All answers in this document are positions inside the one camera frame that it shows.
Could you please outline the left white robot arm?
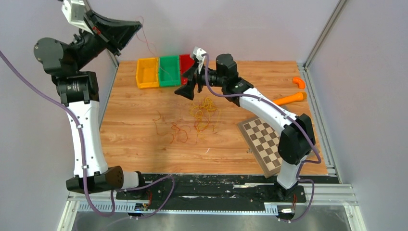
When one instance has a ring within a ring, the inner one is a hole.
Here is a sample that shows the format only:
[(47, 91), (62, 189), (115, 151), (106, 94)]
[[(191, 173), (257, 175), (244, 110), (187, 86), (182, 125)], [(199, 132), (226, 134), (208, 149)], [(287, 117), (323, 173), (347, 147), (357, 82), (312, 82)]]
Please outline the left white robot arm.
[(100, 193), (128, 189), (135, 199), (142, 199), (147, 186), (138, 172), (126, 172), (120, 166), (109, 167), (102, 151), (99, 125), (99, 86), (94, 72), (83, 67), (108, 50), (120, 52), (142, 28), (138, 21), (104, 17), (92, 10), (84, 14), (85, 28), (71, 43), (41, 38), (34, 46), (34, 56), (51, 76), (60, 97), (59, 105), (70, 121), (75, 152), (74, 175), (66, 188), (76, 193)]

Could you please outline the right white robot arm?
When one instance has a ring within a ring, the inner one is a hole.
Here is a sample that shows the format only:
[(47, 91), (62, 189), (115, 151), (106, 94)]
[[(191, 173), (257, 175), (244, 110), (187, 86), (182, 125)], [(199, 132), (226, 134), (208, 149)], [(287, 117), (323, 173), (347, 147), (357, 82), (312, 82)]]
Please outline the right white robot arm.
[(183, 73), (187, 82), (175, 90), (175, 94), (193, 100), (196, 87), (198, 92), (207, 87), (213, 95), (252, 112), (271, 126), (278, 133), (277, 149), (282, 158), (275, 195), (287, 201), (294, 194), (293, 187), (299, 182), (306, 157), (317, 150), (311, 118), (284, 110), (266, 98), (253, 84), (240, 77), (238, 65), (229, 53), (217, 57), (214, 70), (207, 66), (206, 52), (191, 54), (190, 58), (194, 63)]

